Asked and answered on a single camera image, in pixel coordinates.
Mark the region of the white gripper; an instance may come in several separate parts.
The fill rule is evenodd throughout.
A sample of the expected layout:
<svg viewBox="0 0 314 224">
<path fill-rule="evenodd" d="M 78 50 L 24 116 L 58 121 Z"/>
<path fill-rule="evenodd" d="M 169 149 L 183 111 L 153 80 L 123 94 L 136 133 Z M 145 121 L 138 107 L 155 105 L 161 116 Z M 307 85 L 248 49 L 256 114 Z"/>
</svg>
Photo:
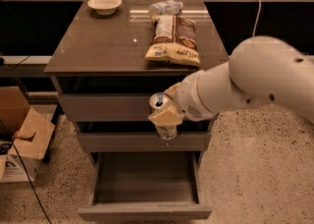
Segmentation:
<svg viewBox="0 0 314 224">
<path fill-rule="evenodd" d="M 197 71 L 186 76 L 181 83 L 173 84 L 163 91 L 171 99 L 175 99 L 184 116 L 193 122 L 209 120 L 217 115 L 205 107 L 198 94 L 198 80 L 203 74 L 204 71 Z M 170 127 L 180 125 L 183 122 L 183 115 L 171 104 L 155 110 L 148 119 L 157 127 Z"/>
</svg>

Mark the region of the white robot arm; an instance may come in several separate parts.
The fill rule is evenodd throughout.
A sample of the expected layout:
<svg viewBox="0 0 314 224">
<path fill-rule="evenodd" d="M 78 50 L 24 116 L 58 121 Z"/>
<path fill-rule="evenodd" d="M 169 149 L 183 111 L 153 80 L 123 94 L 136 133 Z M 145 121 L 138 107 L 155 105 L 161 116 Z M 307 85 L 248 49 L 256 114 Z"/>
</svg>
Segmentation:
<svg viewBox="0 0 314 224">
<path fill-rule="evenodd" d="M 280 39 L 254 36 L 240 43 L 228 62 L 197 71 L 163 94 L 166 101 L 148 116 L 157 127 L 265 104 L 314 122 L 314 61 Z"/>
</svg>

